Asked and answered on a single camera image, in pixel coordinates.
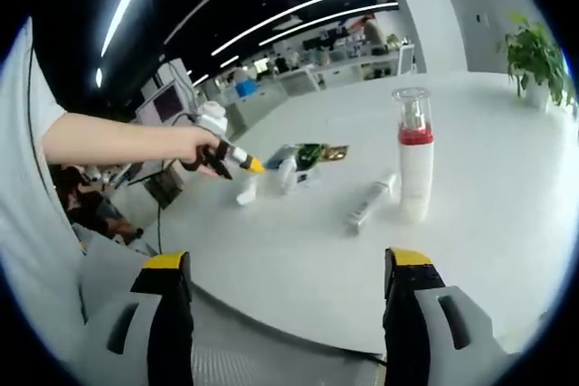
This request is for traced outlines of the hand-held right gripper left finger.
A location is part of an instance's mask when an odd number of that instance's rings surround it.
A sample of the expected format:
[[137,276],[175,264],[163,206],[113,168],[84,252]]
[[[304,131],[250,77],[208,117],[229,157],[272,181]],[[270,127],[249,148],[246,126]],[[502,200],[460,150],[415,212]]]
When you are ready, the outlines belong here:
[[186,251],[94,250],[84,265],[84,382],[191,385],[194,319]]

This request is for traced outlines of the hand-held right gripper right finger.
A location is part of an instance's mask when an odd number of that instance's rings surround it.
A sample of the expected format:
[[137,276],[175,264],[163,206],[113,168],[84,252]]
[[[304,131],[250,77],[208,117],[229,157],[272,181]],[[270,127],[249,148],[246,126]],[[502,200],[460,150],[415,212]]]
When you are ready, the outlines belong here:
[[420,252],[384,255],[386,385],[490,385],[501,346],[490,316],[459,287],[447,286]]

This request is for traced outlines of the person's left hand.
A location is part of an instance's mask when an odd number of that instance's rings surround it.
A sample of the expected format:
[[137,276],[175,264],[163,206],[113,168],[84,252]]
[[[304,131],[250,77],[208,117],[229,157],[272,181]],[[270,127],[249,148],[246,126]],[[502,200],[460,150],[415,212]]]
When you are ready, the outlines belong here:
[[173,130],[178,144],[176,158],[185,170],[211,177],[221,176],[205,162],[204,157],[204,150],[215,154],[220,145],[218,136],[201,127],[174,127]]

